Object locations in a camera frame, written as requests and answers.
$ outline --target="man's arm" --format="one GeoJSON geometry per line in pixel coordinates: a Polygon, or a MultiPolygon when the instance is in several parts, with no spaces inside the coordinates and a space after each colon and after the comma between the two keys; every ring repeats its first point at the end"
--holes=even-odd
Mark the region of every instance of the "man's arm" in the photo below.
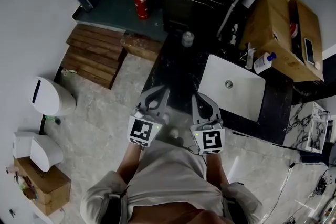
{"type": "Polygon", "coordinates": [[[124,158],[122,159],[117,173],[122,177],[126,184],[133,178],[139,166],[141,146],[129,143],[124,158]]]}
{"type": "Polygon", "coordinates": [[[222,167],[222,160],[220,156],[220,154],[206,155],[206,180],[218,189],[222,189],[221,185],[229,184],[222,167]]]}

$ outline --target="sink drain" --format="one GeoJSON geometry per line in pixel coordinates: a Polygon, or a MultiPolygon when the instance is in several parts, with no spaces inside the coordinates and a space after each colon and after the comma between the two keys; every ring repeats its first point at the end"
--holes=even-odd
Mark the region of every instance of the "sink drain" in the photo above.
{"type": "Polygon", "coordinates": [[[230,81],[230,80],[225,81],[225,86],[226,86],[226,88],[231,89],[232,86],[233,86],[232,81],[230,81]]]}

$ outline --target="white bottle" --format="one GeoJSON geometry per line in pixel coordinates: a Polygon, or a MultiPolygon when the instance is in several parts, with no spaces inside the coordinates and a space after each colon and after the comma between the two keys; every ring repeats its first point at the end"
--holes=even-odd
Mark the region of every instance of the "white bottle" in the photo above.
{"type": "Polygon", "coordinates": [[[262,55],[254,62],[254,71],[259,74],[267,68],[270,68],[272,66],[272,60],[276,58],[277,56],[274,52],[272,52],[271,54],[267,52],[264,53],[264,55],[262,55]]]}

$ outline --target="white sleeve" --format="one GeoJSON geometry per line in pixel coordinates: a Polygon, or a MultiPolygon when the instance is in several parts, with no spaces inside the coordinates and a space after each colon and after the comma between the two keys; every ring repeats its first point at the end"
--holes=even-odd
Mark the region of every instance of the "white sleeve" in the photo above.
{"type": "Polygon", "coordinates": [[[89,188],[80,203],[80,214],[86,224],[99,224],[106,212],[109,194],[122,194],[126,183],[114,172],[108,172],[101,181],[89,188]]]}
{"type": "Polygon", "coordinates": [[[234,198],[241,206],[248,224],[258,224],[262,220],[262,203],[243,184],[238,182],[222,186],[223,196],[234,198]]]}

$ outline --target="tiled floor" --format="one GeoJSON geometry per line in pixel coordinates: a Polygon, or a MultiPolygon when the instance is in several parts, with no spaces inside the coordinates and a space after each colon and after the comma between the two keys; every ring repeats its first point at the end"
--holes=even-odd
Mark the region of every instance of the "tiled floor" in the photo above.
{"type": "MultiPolygon", "coordinates": [[[[77,108],[74,114],[61,118],[60,126],[48,120],[45,133],[63,149],[65,160],[59,168],[72,180],[70,203],[64,207],[64,223],[84,223],[79,213],[83,192],[107,171],[118,168],[128,143],[129,115],[152,65],[149,61],[128,55],[112,90],[75,74],[62,76],[61,84],[76,97],[77,108]]],[[[172,109],[167,112],[171,116],[171,124],[180,129],[185,143],[192,143],[188,140],[190,135],[187,130],[191,117],[172,109]]],[[[222,161],[229,181],[244,183],[263,202],[267,219],[283,189],[289,165],[299,162],[299,154],[227,132],[222,161]]],[[[315,216],[335,190],[335,184],[330,184],[325,195],[307,198],[326,169],[322,165],[297,164],[290,171],[278,204],[266,224],[284,223],[301,207],[295,214],[296,223],[305,223],[309,215],[315,216]]],[[[330,172],[336,175],[335,171],[328,171],[328,178],[330,172]]]]}

